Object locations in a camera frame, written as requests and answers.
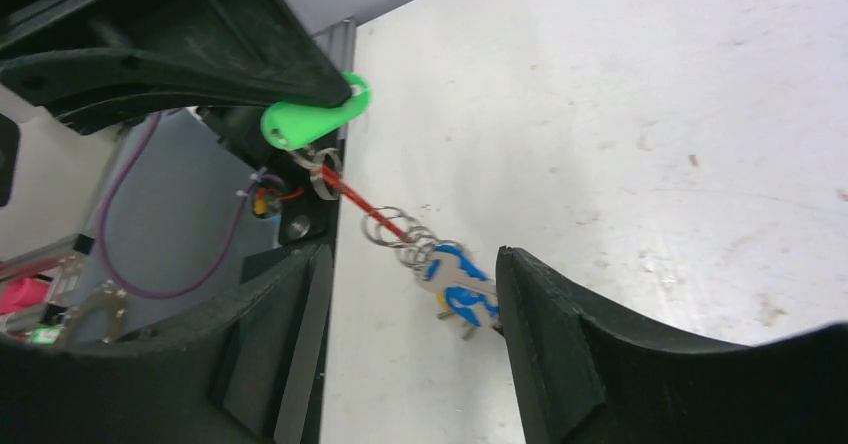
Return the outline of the green key tag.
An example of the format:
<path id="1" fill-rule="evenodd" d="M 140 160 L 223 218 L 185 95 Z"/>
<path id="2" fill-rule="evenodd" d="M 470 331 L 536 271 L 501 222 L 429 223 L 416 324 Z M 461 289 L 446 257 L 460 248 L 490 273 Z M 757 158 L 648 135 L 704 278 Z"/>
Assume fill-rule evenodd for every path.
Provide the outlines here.
<path id="1" fill-rule="evenodd" d="M 352 94 L 338 107 L 277 102 L 267 108 L 260 120 L 265 140 L 277 149 L 299 150 L 362 115 L 371 102 L 370 85 L 353 72 L 345 72 L 343 77 Z"/>

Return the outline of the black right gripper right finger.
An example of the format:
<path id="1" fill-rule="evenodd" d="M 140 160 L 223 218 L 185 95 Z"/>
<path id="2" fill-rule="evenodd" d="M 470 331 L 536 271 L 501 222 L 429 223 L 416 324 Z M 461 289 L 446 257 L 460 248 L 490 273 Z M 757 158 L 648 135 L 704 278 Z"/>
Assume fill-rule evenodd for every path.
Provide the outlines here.
<path id="1" fill-rule="evenodd" d="M 759 346 L 658 322 L 503 247 L 501 322 L 529 443 L 843 443 L 847 327 Z"/>

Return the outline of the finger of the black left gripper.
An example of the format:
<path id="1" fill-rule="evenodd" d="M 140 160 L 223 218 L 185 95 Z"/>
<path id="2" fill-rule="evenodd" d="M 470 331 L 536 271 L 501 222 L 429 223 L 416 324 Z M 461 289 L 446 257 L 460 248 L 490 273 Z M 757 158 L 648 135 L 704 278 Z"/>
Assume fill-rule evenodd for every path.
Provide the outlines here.
<path id="1" fill-rule="evenodd" d="M 351 94 L 285 0 L 1 0 L 1 82 L 83 135 L 171 108 Z"/>

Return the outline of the metal key holder red handle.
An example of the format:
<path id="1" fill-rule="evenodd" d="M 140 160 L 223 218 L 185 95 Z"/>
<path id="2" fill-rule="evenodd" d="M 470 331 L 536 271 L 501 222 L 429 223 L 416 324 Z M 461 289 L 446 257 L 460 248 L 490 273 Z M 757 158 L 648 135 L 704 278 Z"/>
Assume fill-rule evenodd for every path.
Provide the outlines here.
<path id="1" fill-rule="evenodd" d="M 349 187 L 343 179 L 332 170 L 328 165 L 322 166 L 322 178 L 324 181 L 344 195 L 348 200 L 359 207 L 368 218 L 373 218 L 379 226 L 394 234 L 401 242 L 406 241 L 405 232 L 393 224 L 386 216 L 384 216 L 376 207 L 371 205 L 357 191 Z"/>

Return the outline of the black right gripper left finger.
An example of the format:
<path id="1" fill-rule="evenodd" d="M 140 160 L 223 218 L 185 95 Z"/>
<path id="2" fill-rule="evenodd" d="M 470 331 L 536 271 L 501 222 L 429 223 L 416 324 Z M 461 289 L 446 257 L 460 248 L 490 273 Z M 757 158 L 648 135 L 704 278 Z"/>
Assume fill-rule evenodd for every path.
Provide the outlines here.
<path id="1" fill-rule="evenodd" d="M 113 344 L 1 341 L 5 443 L 315 443 L 326 244 Z"/>

